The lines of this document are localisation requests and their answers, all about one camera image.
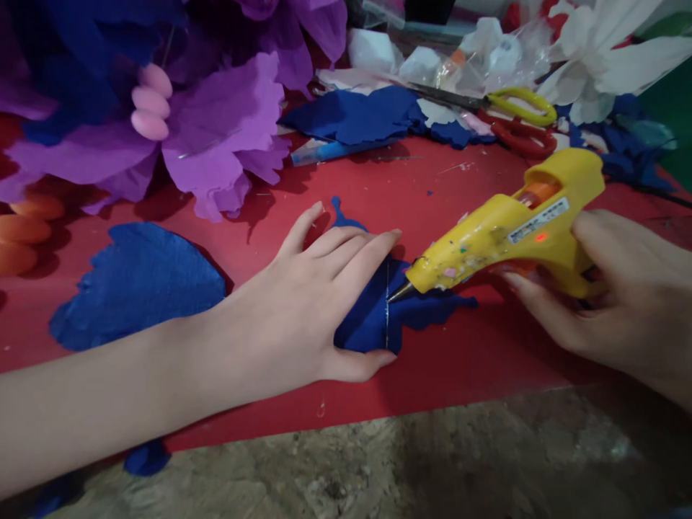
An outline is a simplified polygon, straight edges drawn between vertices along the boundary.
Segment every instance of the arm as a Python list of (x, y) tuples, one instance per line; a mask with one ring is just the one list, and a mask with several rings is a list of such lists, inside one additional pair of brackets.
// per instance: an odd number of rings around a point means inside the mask
[(277, 257), (216, 307), (0, 376), (0, 499), (211, 414), (321, 379), (365, 381), (396, 356), (334, 331), (399, 238), (298, 219)]
[(610, 292), (573, 311), (518, 274), (526, 308), (566, 350), (628, 373), (692, 413), (692, 253), (608, 211), (572, 228)]

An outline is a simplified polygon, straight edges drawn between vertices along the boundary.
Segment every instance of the red scissor handle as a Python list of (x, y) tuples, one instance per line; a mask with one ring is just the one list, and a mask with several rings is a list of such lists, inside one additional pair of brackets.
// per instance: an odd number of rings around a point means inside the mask
[(522, 157), (547, 159), (557, 147), (557, 141), (550, 132), (525, 125), (519, 117), (513, 120), (502, 119), (488, 115), (485, 110), (479, 110), (477, 115), (481, 121), (490, 124), (490, 129), (498, 139)]

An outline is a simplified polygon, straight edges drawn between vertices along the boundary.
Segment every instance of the glue gun nozzle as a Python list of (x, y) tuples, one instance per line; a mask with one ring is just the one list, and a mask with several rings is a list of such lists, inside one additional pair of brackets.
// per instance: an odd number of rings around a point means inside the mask
[(418, 290), (416, 290), (410, 281), (407, 281), (397, 288), (391, 296), (389, 296), (387, 303), (396, 303), (397, 301), (410, 296), (413, 293), (418, 293)]

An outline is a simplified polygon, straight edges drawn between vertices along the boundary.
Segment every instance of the label sticker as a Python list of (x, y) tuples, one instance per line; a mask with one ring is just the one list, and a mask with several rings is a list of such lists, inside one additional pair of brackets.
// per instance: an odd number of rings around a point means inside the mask
[(521, 240), (526, 238), (529, 234), (537, 229), (540, 229), (549, 221), (555, 219), (556, 217), (563, 214), (565, 211), (569, 210), (569, 201), (567, 197), (560, 198), (553, 205), (541, 211), (538, 215), (534, 216), (531, 220), (524, 223), (519, 229), (510, 232), (507, 237), (513, 244), (519, 243)]

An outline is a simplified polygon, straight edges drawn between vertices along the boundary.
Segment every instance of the purple petal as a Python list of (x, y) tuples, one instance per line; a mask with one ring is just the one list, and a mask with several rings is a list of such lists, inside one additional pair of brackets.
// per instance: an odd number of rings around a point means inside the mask
[(267, 163), (254, 154), (245, 160), (254, 157), (253, 167), (270, 177), (283, 146), (275, 143), (283, 100), (277, 67), (275, 53), (260, 53), (243, 66), (215, 72), (172, 100), (164, 160), (178, 189), (197, 197), (195, 212), (201, 218), (220, 221), (220, 212), (237, 216), (240, 211), (250, 182), (236, 153), (269, 153)]
[(185, 39), (185, 50), (166, 67), (166, 73), (175, 83), (191, 85), (218, 69), (224, 42), (195, 23), (190, 24)]
[(283, 88), (276, 54), (257, 54), (245, 65), (211, 74), (172, 102), (171, 135), (164, 155), (199, 154), (215, 143), (226, 150), (265, 148), (277, 132)]
[(216, 207), (220, 211), (225, 211), (231, 218), (238, 218), (245, 195), (251, 186), (250, 179), (246, 175), (241, 175), (230, 187), (213, 194)]
[(99, 189), (108, 191), (110, 196), (91, 205), (85, 205), (82, 210), (87, 214), (98, 214), (106, 205), (124, 198), (130, 202), (139, 202), (144, 199), (151, 178), (154, 175), (156, 160), (159, 158), (159, 150), (156, 149), (139, 164), (117, 173), (102, 182), (96, 184)]
[(346, 50), (346, 19), (343, 1), (290, 0), (298, 21), (332, 63)]
[(266, 20), (276, 10), (279, 0), (235, 0), (243, 9), (243, 14), (253, 20)]
[(249, 180), (229, 149), (229, 140), (183, 159), (177, 152), (164, 149), (164, 159), (178, 189), (197, 198), (195, 213), (200, 218), (219, 222), (221, 211), (236, 212), (242, 207), (247, 192), (242, 186), (247, 183), (249, 189)]
[(312, 58), (305, 44), (296, 13), (282, 2), (268, 20), (266, 31), (259, 37), (264, 52), (276, 52), (279, 58), (277, 80), (289, 90), (307, 93), (307, 84), (314, 75)]
[(140, 164), (158, 143), (145, 139), (129, 121), (81, 126), (57, 146), (18, 141), (6, 153), (21, 172), (52, 174), (75, 184), (97, 184)]
[(44, 119), (58, 103), (34, 89), (27, 62), (14, 36), (6, 4), (0, 2), (0, 112)]
[(26, 186), (38, 182), (42, 176), (41, 173), (19, 172), (0, 180), (0, 202), (21, 202)]
[(268, 150), (237, 151), (236, 157), (247, 169), (256, 174), (265, 182), (274, 185), (279, 182), (276, 169), (283, 168), (283, 160), (288, 156), (290, 141), (280, 137), (274, 137)]

